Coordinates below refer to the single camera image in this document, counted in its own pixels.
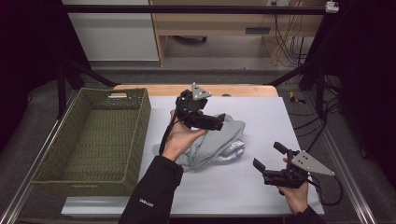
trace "logo on sleeve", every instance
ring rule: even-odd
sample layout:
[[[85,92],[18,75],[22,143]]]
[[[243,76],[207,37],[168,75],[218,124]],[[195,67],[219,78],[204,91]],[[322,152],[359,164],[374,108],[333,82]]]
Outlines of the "logo on sleeve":
[[[140,199],[139,202],[141,202],[141,203],[143,203],[143,204],[145,204],[145,205],[148,205],[148,206],[150,206],[150,207],[154,206],[154,203],[146,202],[146,200],[144,200],[144,199]]]

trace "white table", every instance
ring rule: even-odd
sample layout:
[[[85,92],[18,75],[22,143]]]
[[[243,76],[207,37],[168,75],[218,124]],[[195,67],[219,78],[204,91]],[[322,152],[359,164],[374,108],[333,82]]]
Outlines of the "white table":
[[[227,113],[246,123],[242,140],[247,147],[237,161],[212,165],[183,175],[175,193],[171,217],[283,217],[289,207],[276,187],[263,184],[254,158],[269,170],[286,167],[284,157],[273,148],[275,141],[300,150],[290,119],[280,97],[210,97],[207,115]],[[140,177],[154,158],[152,146],[159,144],[175,108],[175,96],[150,96],[151,115]],[[73,217],[119,217],[129,197],[69,197],[63,215]],[[324,214],[315,189],[310,186],[308,202]]]

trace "green basket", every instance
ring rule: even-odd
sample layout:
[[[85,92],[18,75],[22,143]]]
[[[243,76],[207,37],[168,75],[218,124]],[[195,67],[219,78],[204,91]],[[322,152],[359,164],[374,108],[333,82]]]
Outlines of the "green basket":
[[[30,183],[66,197],[130,196],[150,109],[147,89],[81,89]]]

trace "gray cloth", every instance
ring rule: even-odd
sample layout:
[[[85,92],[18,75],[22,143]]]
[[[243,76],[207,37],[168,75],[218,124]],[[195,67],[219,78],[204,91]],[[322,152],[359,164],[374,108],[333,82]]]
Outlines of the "gray cloth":
[[[229,161],[223,158],[236,159],[245,150],[245,144],[239,139],[245,126],[245,122],[233,120],[230,115],[226,115],[221,131],[208,131],[199,137],[184,154],[180,155],[176,163],[188,172],[213,162]],[[153,146],[155,155],[159,154],[159,148],[160,144]]]

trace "black jacket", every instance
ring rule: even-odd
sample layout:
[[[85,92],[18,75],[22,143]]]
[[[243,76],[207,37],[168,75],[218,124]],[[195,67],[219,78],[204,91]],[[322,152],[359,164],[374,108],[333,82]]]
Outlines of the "black jacket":
[[[120,224],[166,224],[171,213],[177,186],[183,176],[183,168],[162,156],[152,161],[146,174],[137,184],[122,213]],[[293,217],[290,224],[325,223],[308,207]]]

